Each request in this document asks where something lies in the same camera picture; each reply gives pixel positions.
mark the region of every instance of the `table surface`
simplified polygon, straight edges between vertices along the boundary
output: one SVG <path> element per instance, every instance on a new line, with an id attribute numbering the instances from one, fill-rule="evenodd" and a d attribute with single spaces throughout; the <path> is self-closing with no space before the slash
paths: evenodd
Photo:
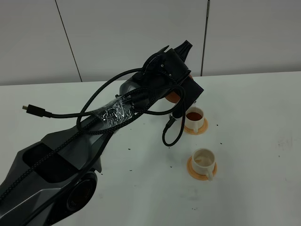
<path id="1" fill-rule="evenodd" d="M 57 226 L 301 225 L 301 72 L 194 79 L 205 90 L 196 105 L 208 120 L 206 133 L 184 133 L 168 148 L 161 140 L 167 116 L 143 115 L 120 129 L 102 155 L 93 199 Z M 91 109 L 113 99 L 122 82 L 105 89 Z M 0 87 L 0 181 L 19 150 L 75 123 L 26 114 L 22 105 L 78 112 L 103 83 Z M 171 106 L 163 99 L 151 109 Z M 216 156 L 212 182 L 186 170 L 202 147 Z"/>

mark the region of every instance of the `clear tape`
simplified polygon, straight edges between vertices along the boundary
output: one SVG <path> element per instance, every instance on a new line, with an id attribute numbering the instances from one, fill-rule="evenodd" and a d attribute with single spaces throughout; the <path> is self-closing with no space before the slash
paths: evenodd
<path id="1" fill-rule="evenodd" d="M 111 128 L 131 118 L 134 112 L 126 97 L 121 96 L 94 110 L 93 114 L 100 118 L 107 128 Z"/>

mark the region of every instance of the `black circular joint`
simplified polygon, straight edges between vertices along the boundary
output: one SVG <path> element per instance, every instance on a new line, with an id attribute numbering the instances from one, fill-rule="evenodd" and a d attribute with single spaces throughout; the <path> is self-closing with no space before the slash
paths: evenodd
<path id="1" fill-rule="evenodd" d="M 67 209 L 72 212 L 82 209 L 92 198 L 96 184 L 97 179 L 92 174 L 78 182 L 67 199 Z"/>

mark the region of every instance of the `white wall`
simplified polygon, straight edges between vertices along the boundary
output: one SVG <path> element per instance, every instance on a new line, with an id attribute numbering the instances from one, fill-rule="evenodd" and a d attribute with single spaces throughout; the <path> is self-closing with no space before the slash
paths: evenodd
<path id="1" fill-rule="evenodd" d="M 207 0 L 58 0 L 83 81 L 107 80 L 188 40 L 200 75 Z"/>
<path id="2" fill-rule="evenodd" d="M 211 0 L 203 75 L 301 71 L 301 1 Z"/>
<path id="3" fill-rule="evenodd" d="M 54 0 L 1 0 L 0 85 L 80 81 Z"/>

